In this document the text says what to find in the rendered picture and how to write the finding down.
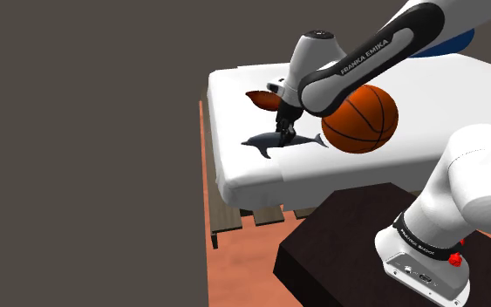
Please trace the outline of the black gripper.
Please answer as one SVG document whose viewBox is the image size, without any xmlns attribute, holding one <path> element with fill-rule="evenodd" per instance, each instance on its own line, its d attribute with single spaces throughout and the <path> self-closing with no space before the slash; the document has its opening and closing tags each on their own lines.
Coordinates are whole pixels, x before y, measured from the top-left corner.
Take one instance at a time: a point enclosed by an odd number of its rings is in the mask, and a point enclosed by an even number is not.
<svg viewBox="0 0 491 307">
<path fill-rule="evenodd" d="M 276 132 L 279 133 L 278 146 L 284 147 L 296 136 L 294 123 L 303 115 L 303 108 L 281 101 L 276 113 Z"/>
</svg>

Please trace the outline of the grey dolphin figure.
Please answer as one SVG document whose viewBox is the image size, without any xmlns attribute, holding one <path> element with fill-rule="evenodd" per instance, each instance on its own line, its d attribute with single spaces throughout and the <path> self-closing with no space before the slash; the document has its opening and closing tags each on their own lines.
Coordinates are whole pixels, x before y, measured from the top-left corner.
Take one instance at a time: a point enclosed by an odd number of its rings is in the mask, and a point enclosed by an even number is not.
<svg viewBox="0 0 491 307">
<path fill-rule="evenodd" d="M 247 140 L 242 142 L 244 146 L 255 147 L 265 159 L 269 159 L 268 149 L 273 147 L 282 147 L 279 144 L 279 133 L 261 133 L 255 136 L 248 138 Z M 322 147 L 326 147 L 324 144 L 320 134 L 318 133 L 314 138 L 309 138 L 301 135 L 296 135 L 290 143 L 287 143 L 286 146 L 295 146 L 302 145 L 305 143 L 317 143 Z"/>
</svg>

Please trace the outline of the brown football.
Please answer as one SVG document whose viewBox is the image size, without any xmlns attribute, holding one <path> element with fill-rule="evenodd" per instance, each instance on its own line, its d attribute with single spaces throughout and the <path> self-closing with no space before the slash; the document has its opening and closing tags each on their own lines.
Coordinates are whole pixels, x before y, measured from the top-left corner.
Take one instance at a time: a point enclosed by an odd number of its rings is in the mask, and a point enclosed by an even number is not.
<svg viewBox="0 0 491 307">
<path fill-rule="evenodd" d="M 273 92 L 250 91 L 245 95 L 256 107 L 264 111 L 276 112 L 281 103 L 281 98 Z"/>
</svg>

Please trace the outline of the orange basketball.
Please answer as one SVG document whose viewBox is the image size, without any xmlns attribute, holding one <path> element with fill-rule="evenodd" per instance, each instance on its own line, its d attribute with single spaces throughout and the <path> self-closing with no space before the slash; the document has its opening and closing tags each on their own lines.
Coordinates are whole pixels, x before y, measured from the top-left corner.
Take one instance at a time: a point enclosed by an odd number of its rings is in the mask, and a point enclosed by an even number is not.
<svg viewBox="0 0 491 307">
<path fill-rule="evenodd" d="M 366 154 L 382 147 L 395 133 L 399 110 L 393 98 L 374 85 L 362 85 L 331 115 L 322 118 L 324 137 L 336 149 Z"/>
</svg>

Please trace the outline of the dark robot stand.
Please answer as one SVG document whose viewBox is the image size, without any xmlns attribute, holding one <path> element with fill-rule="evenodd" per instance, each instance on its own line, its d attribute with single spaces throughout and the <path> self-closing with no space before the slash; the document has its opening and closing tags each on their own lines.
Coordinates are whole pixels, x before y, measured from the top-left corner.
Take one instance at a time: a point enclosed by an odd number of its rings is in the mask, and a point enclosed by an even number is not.
<svg viewBox="0 0 491 307">
<path fill-rule="evenodd" d="M 273 273 L 303 307 L 437 307 L 383 269 L 375 235 L 415 195 L 391 183 L 333 192 L 279 245 Z M 491 307 L 491 237 L 464 244 L 471 290 L 464 307 Z"/>
</svg>

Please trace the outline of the blue pillow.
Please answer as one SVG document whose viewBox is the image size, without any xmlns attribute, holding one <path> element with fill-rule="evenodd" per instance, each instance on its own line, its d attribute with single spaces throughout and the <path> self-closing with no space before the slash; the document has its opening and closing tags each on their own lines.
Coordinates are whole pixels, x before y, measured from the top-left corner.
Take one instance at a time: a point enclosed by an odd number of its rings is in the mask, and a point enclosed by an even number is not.
<svg viewBox="0 0 491 307">
<path fill-rule="evenodd" d="M 448 39 L 447 41 L 437 44 L 429 49 L 418 52 L 413 58 L 430 58 L 452 53 L 458 53 L 465 50 L 474 39 L 475 30 L 471 29 L 461 33 L 459 36 Z"/>
</svg>

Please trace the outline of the white bed with wooden frame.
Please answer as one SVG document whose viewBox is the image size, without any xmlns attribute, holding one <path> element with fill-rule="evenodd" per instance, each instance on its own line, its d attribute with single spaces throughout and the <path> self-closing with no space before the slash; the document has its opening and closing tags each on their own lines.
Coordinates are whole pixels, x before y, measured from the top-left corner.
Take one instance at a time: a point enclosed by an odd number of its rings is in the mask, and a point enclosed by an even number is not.
<svg viewBox="0 0 491 307">
<path fill-rule="evenodd" d="M 215 181 L 230 207 L 312 208 L 336 190 L 386 182 L 417 191 L 454 131 L 491 125 L 491 64 L 460 54 L 409 58 L 372 81 L 395 100 L 399 112 L 397 129 L 381 148 L 342 152 L 324 137 L 320 119 L 305 114 L 295 125 L 304 143 L 261 153 L 249 139 L 273 132 L 276 115 L 255 106 L 248 92 L 288 70 L 285 63 L 245 65 L 208 77 Z"/>
</svg>

